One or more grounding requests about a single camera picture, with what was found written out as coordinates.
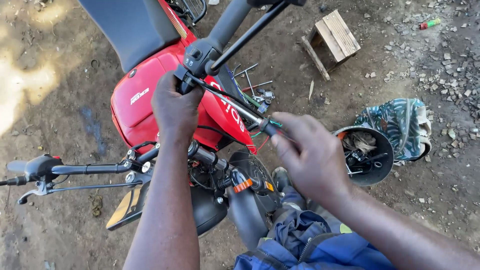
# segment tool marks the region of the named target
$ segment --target dirt ground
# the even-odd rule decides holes
[[[217,6],[208,6],[207,15],[198,24],[203,35],[208,34],[227,3],[222,0]],[[322,13],[319,2],[308,1],[303,8],[287,8],[229,66],[259,63],[250,78],[253,83],[274,81],[271,88],[276,99],[270,111],[311,114],[331,131],[352,124],[366,106],[392,98],[422,99],[433,117],[431,161],[422,159],[395,167],[397,174],[391,173],[382,183],[366,189],[393,209],[478,251],[480,183],[476,170],[480,137],[477,140],[469,133],[480,127],[470,115],[480,108],[472,107],[478,101],[468,99],[464,92],[480,94],[480,5],[478,1],[465,4],[459,0],[429,4],[426,0],[409,4],[326,0],[322,5],[327,10]],[[299,40],[335,9],[361,50],[325,82]],[[263,13],[253,9],[236,38]],[[441,18],[440,25],[422,31],[411,28],[436,17]],[[69,164],[117,162],[127,148],[111,120],[110,96],[123,72],[115,51],[93,21],[75,0],[47,2],[40,12],[33,0],[3,1],[0,18],[0,146],[4,152],[0,163],[28,160],[43,153],[61,156]],[[458,71],[456,77],[447,74],[441,63],[444,53],[451,54],[451,62],[456,60],[454,70],[467,62],[466,70]],[[92,67],[92,60],[99,63],[97,68]],[[365,77],[372,72],[375,78]],[[451,89],[440,83],[442,79],[449,84],[455,79],[459,92],[441,94],[440,90]],[[242,86],[247,85],[239,80]],[[315,86],[309,100],[312,80]],[[451,96],[462,102],[450,102],[447,99]],[[442,135],[448,126],[463,148],[451,146],[453,139]],[[264,140],[258,136],[255,142]],[[259,156],[271,170],[280,165],[270,143]],[[4,167],[0,172],[13,177]],[[64,186],[123,181],[123,175],[72,176]],[[107,231],[105,225],[128,188],[100,190],[103,208],[99,217],[92,216],[88,200],[93,190],[30,197],[34,205],[16,204],[19,196],[32,188],[0,189],[4,269],[43,269],[44,261],[54,262],[56,269],[122,267],[138,222],[114,232]],[[211,270],[233,265],[235,256],[245,250],[228,220],[200,239],[200,248],[202,269]]]

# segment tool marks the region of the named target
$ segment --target wooden stool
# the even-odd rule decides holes
[[[330,71],[345,63],[345,61],[355,56],[357,51],[360,50],[360,45],[353,37],[337,10],[318,21],[310,32],[309,37],[303,36],[301,40],[325,81],[330,80],[330,76],[328,75]],[[335,63],[327,68],[324,67],[320,58],[318,58],[316,52],[313,50],[313,48],[322,42],[324,42],[335,58]]]

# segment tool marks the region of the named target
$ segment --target black seat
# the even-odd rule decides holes
[[[158,0],[79,0],[117,52],[124,72],[180,40]]]

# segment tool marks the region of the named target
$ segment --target person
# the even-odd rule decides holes
[[[187,148],[197,127],[203,91],[196,88],[182,96],[175,92],[177,83],[168,72],[153,94],[161,145],[149,188],[155,196],[147,199],[124,270],[200,268],[190,188],[185,179]],[[352,184],[340,141],[312,116],[282,112],[273,117],[288,129],[299,148],[281,135],[272,137],[294,188],[285,181],[285,170],[277,169],[274,177],[284,180],[279,188],[286,191],[284,199],[291,201],[283,201],[282,209],[287,211],[280,214],[282,221],[275,221],[273,236],[269,233],[260,241],[263,244],[259,243],[259,248],[268,246],[260,253],[265,256],[254,252],[240,255],[235,269],[480,269],[480,256],[473,250],[393,211]],[[305,210],[297,191],[318,203],[329,217]],[[343,232],[340,228],[340,233],[333,233],[334,226],[330,228],[328,221],[333,217],[341,221],[337,223]],[[327,237],[311,245],[309,258],[299,262],[298,251],[310,242],[302,233],[310,228],[327,232],[320,234]]]

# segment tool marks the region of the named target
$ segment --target orange turn signal lens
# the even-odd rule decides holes
[[[247,179],[245,182],[243,183],[240,183],[236,186],[233,187],[233,190],[235,191],[235,193],[238,193],[242,190],[244,190],[245,188],[251,186],[253,183],[252,183],[252,180],[249,178]]]

